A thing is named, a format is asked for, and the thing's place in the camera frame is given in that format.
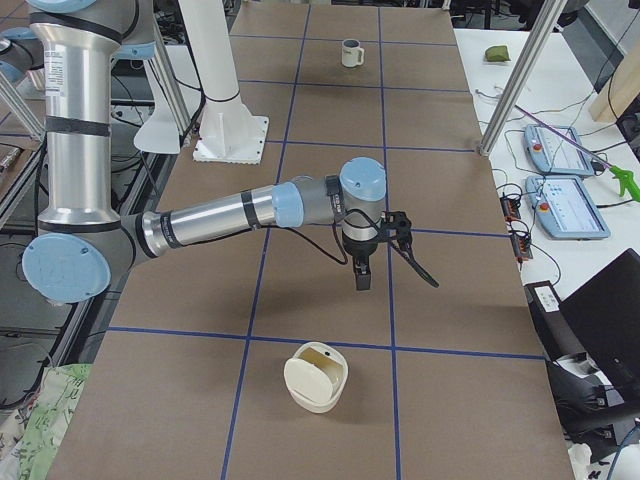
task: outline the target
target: brown table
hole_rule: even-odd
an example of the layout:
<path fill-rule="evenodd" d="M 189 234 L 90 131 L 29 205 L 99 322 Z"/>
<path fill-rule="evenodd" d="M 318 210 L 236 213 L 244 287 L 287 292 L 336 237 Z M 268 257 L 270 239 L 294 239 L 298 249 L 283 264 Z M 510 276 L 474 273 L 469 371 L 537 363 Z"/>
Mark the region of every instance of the brown table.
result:
<path fill-rule="evenodd" d="M 340 40 L 364 42 L 343 69 Z M 184 152 L 172 209 L 368 155 L 414 220 L 433 289 L 380 248 L 373 287 L 285 231 L 173 251 L 131 275 L 50 479 L 571 479 L 448 15 L 244 3 L 244 102 L 260 166 Z M 304 232 L 331 248 L 328 227 Z M 308 340 L 349 362 L 338 405 L 290 398 Z"/>

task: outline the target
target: black monitor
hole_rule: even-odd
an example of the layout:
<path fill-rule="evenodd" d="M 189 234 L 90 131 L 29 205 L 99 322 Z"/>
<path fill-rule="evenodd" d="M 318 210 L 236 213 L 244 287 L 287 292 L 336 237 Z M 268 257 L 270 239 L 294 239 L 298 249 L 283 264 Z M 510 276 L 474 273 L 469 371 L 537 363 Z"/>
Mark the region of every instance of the black monitor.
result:
<path fill-rule="evenodd" d="M 620 395 L 640 399 L 640 255 L 624 251 L 560 311 Z"/>

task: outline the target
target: metal pole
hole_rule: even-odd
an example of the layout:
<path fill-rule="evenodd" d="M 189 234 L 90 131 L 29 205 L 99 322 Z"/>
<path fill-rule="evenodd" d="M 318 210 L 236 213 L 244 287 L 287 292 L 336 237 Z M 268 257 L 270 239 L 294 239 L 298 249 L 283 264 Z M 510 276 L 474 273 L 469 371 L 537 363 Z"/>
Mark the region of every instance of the metal pole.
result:
<path fill-rule="evenodd" d="M 20 123 L 34 140 L 42 140 L 44 127 L 36 115 L 31 111 L 29 105 L 22 99 L 16 88 L 0 72 L 0 97 L 7 103 L 13 114 L 18 117 Z"/>
<path fill-rule="evenodd" d="M 511 110 L 513 110 L 513 106 L 518 100 L 520 92 L 522 92 L 527 78 L 529 78 L 529 74 L 535 66 L 540 52 L 542 52 L 542 49 L 547 43 L 547 39 L 553 31 L 553 27 L 566 4 L 567 0 L 546 0 L 544 2 L 536 23 L 533 25 L 533 29 L 529 34 L 527 43 L 522 49 L 522 53 L 518 58 L 511 77 L 509 77 L 504 93 L 493 112 L 489 126 L 478 145 L 478 153 L 480 153 L 480 155 L 484 155 L 485 157 L 489 156 L 491 150 L 493 150 L 493 147 L 500 137 L 500 132 L 502 132 L 507 121 L 507 117 L 511 113 Z"/>
<path fill-rule="evenodd" d="M 187 110 L 187 105 L 184 103 L 180 87 L 178 87 L 178 82 L 176 82 L 173 67 L 169 61 L 169 54 L 167 53 L 162 34 L 160 33 L 160 28 L 158 28 L 155 19 L 153 21 L 153 34 L 156 41 L 156 54 L 149 60 L 149 64 L 152 71 L 158 76 L 156 80 L 167 97 L 169 109 L 171 113 L 173 113 L 176 125 L 178 125 L 178 131 L 182 135 L 189 128 L 191 119 L 189 118 L 189 111 Z"/>

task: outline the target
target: cup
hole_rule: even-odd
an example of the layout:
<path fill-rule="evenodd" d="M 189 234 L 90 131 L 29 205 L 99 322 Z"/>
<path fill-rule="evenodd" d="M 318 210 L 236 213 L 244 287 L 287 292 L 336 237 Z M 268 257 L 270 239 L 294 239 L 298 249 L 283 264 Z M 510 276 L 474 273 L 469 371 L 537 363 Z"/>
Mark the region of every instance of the cup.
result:
<path fill-rule="evenodd" d="M 364 63 L 364 48 L 354 38 L 342 41 L 342 65 L 348 68 L 357 67 Z"/>

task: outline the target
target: white stand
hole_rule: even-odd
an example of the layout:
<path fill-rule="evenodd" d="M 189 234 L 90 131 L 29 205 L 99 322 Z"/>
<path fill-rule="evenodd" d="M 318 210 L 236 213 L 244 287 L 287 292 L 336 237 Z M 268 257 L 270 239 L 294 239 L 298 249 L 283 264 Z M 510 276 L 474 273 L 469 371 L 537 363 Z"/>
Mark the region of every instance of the white stand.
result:
<path fill-rule="evenodd" d="M 180 0 L 207 104 L 193 155 L 199 161 L 260 163 L 269 119 L 242 103 L 220 0 Z"/>

